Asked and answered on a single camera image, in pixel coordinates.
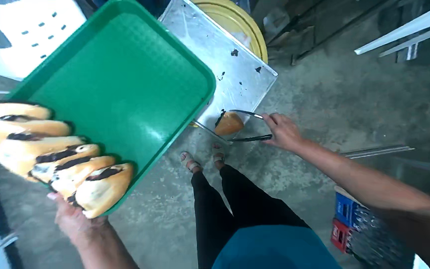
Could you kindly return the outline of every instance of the chocolate filling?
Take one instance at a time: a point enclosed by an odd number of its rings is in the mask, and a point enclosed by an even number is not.
[[[63,170],[63,169],[68,169],[70,167],[73,167],[75,165],[81,164],[81,163],[85,163],[85,162],[89,162],[91,160],[91,157],[82,157],[82,158],[77,158],[74,160],[70,160],[69,162],[66,162],[65,164],[61,164],[56,166],[55,171],[59,171],[59,170]]]
[[[121,169],[115,169],[115,168],[108,168],[104,170],[102,173],[100,173],[97,176],[89,176],[86,178],[86,181],[96,181],[96,180],[103,180],[110,176],[113,176],[119,172],[121,172]]]
[[[69,156],[76,155],[77,152],[75,151],[75,149],[78,146],[80,146],[80,145],[79,144],[78,145],[72,145],[72,146],[68,146],[67,149],[64,151],[54,152],[54,153],[38,156],[38,157],[36,157],[36,162],[37,163],[50,163],[50,162],[55,162],[57,160],[61,160],[63,158],[69,157]]]
[[[79,204],[77,203],[77,201],[75,200],[75,193],[73,193],[71,196],[69,196],[69,197],[67,198],[67,201],[68,201],[68,202],[71,202],[71,203],[72,203],[72,206],[74,206],[74,207],[79,207],[79,208],[81,208],[82,210],[86,211],[86,209],[85,209],[84,207],[82,207],[81,205],[79,205]]]
[[[222,120],[222,118],[223,118],[223,115],[225,115],[225,109],[222,109],[222,113],[220,114],[220,117],[218,118],[218,120],[216,121],[216,123],[215,123],[215,127],[217,127],[218,126],[218,124],[220,123],[220,121]]]
[[[43,136],[40,134],[9,134],[8,139],[11,140],[21,140],[21,141],[40,141],[42,140]]]
[[[28,117],[26,115],[6,115],[3,117],[0,117],[0,120],[9,121],[9,122],[19,122],[20,120],[30,121],[32,119],[33,118]]]

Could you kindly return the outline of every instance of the hand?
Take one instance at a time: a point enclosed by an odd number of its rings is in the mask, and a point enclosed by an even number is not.
[[[287,116],[278,113],[271,115],[265,113],[262,116],[273,134],[273,138],[263,141],[264,143],[293,152],[306,143],[296,124]]]
[[[54,223],[59,225],[77,248],[87,247],[94,236],[110,226],[107,216],[88,219],[82,214],[81,208],[68,204],[60,194],[49,193],[47,197],[57,204]]]

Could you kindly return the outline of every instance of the green plastic tray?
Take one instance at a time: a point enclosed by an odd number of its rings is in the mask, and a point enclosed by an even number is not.
[[[6,99],[51,108],[75,135],[135,163],[110,214],[214,91],[212,71],[140,4],[111,0]]]

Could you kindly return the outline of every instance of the chair leg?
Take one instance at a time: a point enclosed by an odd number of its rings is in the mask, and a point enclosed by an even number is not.
[[[370,50],[376,49],[380,46],[384,46],[400,38],[406,37],[410,34],[414,34],[420,30],[430,27],[430,11],[415,18],[414,20],[404,24],[403,26],[388,33],[358,49],[355,50],[356,54],[363,54]]]

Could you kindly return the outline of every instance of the sandal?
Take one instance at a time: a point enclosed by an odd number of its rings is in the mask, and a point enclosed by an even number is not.
[[[194,158],[192,157],[192,155],[190,154],[190,153],[188,153],[187,151],[183,151],[181,154],[180,154],[180,159],[182,159],[182,156],[184,156],[185,155],[185,159],[183,160],[183,161],[181,161],[182,162],[182,165],[184,166],[184,167],[186,167],[186,168],[188,168],[188,170],[190,171],[190,173],[193,173],[192,172],[192,170],[195,168],[195,167],[200,167],[201,169],[203,169],[203,167],[201,167],[201,165],[200,165],[200,163],[198,163],[198,162],[196,162],[196,161],[194,161]],[[189,161],[194,161],[192,164],[190,164],[190,166],[188,166],[187,167],[187,163],[189,162]]]
[[[216,162],[216,161],[225,162],[225,150],[223,149],[222,145],[218,144],[217,142],[214,142],[212,144],[212,153],[213,153],[213,157],[214,157],[214,162]],[[223,154],[223,157],[215,156],[215,154],[217,154],[217,153]]]

